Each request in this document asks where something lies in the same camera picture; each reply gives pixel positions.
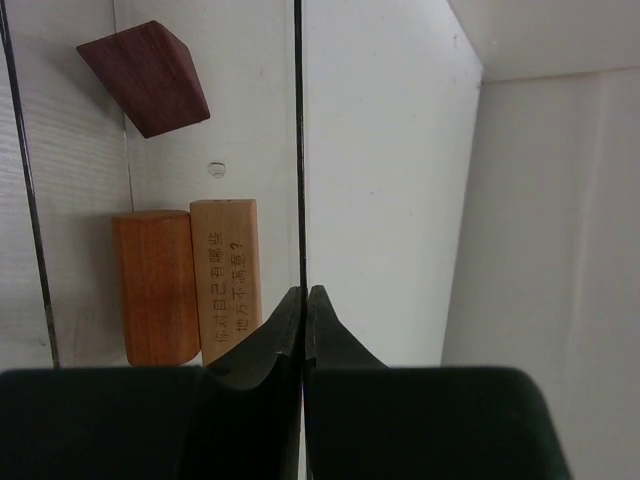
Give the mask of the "light engraved wood block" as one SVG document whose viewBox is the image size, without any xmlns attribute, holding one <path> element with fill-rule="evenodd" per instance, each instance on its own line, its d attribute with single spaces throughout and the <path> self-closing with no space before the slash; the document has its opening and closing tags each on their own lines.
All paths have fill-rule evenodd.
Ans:
<svg viewBox="0 0 640 480">
<path fill-rule="evenodd" d="M 209 365 L 262 323 L 257 204 L 190 204 L 202 362 Z"/>
</svg>

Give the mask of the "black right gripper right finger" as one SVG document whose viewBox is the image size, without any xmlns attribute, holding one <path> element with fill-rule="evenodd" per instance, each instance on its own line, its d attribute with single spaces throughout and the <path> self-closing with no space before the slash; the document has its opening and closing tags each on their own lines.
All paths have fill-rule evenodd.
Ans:
<svg viewBox="0 0 640 480">
<path fill-rule="evenodd" d="M 307 304 L 305 423 L 315 479 L 567 479 L 545 399 L 504 367 L 389 367 Z"/>
</svg>

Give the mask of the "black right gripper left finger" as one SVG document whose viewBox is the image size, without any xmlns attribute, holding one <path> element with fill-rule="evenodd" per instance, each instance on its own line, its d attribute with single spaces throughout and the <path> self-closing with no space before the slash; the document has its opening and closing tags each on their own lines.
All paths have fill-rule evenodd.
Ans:
<svg viewBox="0 0 640 480">
<path fill-rule="evenodd" d="M 5 479 L 294 479 L 301 291 L 207 366 L 10 370 Z"/>
</svg>

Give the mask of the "orange wood cylinder block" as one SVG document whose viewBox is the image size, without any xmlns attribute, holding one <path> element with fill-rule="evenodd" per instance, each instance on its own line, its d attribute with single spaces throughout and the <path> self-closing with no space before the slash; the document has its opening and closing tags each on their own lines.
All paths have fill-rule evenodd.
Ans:
<svg viewBox="0 0 640 480">
<path fill-rule="evenodd" d="M 149 367 L 191 361 L 201 346 L 189 213 L 116 215 L 112 235 L 128 363 Z"/>
</svg>

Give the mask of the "clear plastic box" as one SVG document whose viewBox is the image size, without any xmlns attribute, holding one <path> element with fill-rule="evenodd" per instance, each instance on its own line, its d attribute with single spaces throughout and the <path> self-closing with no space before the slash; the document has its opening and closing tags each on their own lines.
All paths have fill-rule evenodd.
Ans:
<svg viewBox="0 0 640 480">
<path fill-rule="evenodd" d="M 155 20 L 184 42 L 211 113 L 141 136 L 79 45 Z M 262 309 L 298 284 L 289 1 L 1 5 L 1 366 L 126 361 L 111 219 L 257 203 Z"/>
</svg>

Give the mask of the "dark red wood block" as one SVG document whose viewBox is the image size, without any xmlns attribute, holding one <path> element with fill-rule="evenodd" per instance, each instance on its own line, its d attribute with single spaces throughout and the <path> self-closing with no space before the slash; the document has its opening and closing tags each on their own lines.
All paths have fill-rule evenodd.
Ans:
<svg viewBox="0 0 640 480">
<path fill-rule="evenodd" d="M 146 139 L 210 118 L 189 48 L 152 20 L 76 47 Z"/>
</svg>

